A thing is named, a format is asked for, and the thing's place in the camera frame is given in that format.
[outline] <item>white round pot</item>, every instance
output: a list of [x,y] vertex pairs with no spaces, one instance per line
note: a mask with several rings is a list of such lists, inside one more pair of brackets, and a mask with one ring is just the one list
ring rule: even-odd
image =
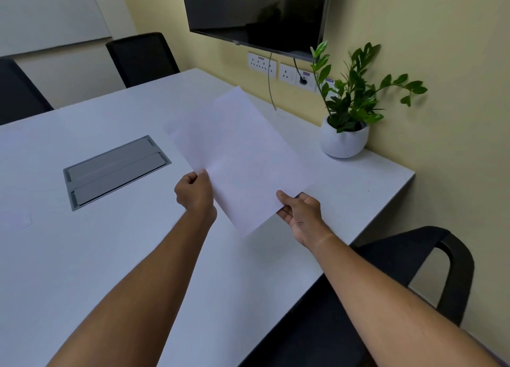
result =
[[337,130],[329,125],[327,116],[320,129],[322,151],[329,156],[341,159],[357,155],[363,150],[368,141],[370,127],[365,123],[363,124],[364,127],[360,131],[337,133]]

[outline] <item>white paper sheet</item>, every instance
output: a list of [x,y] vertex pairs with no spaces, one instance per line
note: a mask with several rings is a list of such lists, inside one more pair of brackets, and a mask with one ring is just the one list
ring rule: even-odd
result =
[[240,87],[168,131],[193,170],[207,170],[216,202],[243,236],[282,207],[277,190],[297,196],[311,184],[299,156]]
[[24,192],[0,190],[0,238],[32,224],[28,196]]

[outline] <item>black tv screen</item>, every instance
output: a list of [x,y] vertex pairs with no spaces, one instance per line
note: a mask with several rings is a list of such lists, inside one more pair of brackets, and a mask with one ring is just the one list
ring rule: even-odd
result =
[[184,0],[191,32],[311,60],[329,0]]

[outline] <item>white table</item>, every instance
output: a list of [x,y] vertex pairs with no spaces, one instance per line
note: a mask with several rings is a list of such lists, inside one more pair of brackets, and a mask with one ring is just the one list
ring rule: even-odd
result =
[[[32,218],[0,237],[0,365],[45,365],[172,228],[191,169],[164,125],[231,88],[194,69],[0,127],[0,189],[27,191]],[[348,244],[413,176],[369,151],[330,158],[318,127],[250,99],[319,172],[307,192]],[[147,134],[172,164],[72,212],[62,170]],[[321,275],[277,217],[240,238],[218,212],[161,366],[237,366]]]

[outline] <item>black office chair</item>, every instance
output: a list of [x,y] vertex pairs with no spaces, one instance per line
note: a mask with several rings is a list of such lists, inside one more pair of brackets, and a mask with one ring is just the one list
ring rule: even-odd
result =
[[[355,250],[405,287],[436,247],[450,270],[437,312],[460,326],[474,273],[468,248],[449,231],[423,227]],[[258,344],[241,367],[375,365],[325,275]]]
[[161,33],[114,40],[106,48],[127,88],[179,73]]
[[53,110],[18,64],[0,59],[0,125]]

